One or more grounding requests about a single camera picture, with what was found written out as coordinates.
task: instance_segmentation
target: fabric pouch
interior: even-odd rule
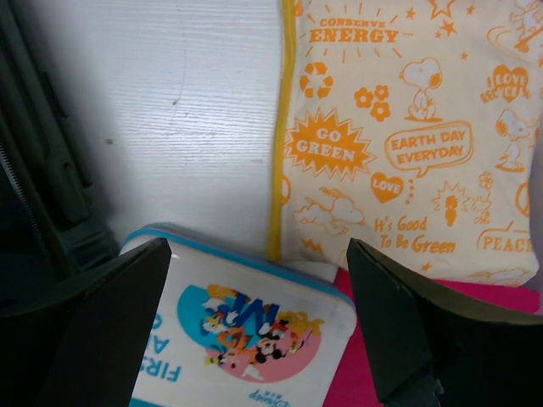
[[[283,16],[271,258],[346,266],[357,237],[430,278],[531,278],[541,3],[297,0]]]

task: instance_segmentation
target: zipper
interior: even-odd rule
[[[37,224],[36,217],[34,216],[34,213],[32,212],[31,205],[28,202],[28,199],[26,199],[26,195],[25,195],[25,192],[23,191],[23,187],[20,185],[20,182],[19,182],[19,177],[17,176],[13,166],[9,162],[9,158],[3,146],[2,140],[0,140],[0,165],[2,166],[6,176],[8,177],[8,181],[11,184],[11,187],[13,188],[15,195],[17,196],[17,199],[19,200],[20,204],[23,207],[23,210],[26,213],[26,216],[31,226],[32,234],[34,235],[34,238],[36,239],[36,243],[45,259],[46,265],[48,267],[53,267],[53,256],[51,255],[51,252],[49,251],[49,248],[47,244],[45,243],[45,238],[42,234],[42,231],[40,230],[39,225]]]

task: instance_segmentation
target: yellow trim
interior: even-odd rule
[[[271,181],[270,231],[268,237],[268,258],[281,259],[281,212],[283,198],[283,146],[287,130],[288,108],[296,63],[296,16],[292,0],[282,0],[283,9],[283,78],[279,93],[279,110],[273,148],[273,172]]]

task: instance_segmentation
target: pink fabric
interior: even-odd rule
[[[524,287],[482,286],[460,282],[440,282],[460,293],[501,307],[534,313],[539,308],[539,294]],[[353,298],[349,273],[338,270],[335,285]],[[378,407],[372,373],[367,361],[360,325],[349,340],[338,371],[324,402],[324,407]]]

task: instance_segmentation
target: white wooden surface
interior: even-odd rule
[[[263,253],[279,1],[25,2],[84,129],[117,237],[167,220]],[[541,173],[541,142],[538,155]],[[543,177],[531,189],[543,202]],[[534,240],[543,248],[535,203]]]

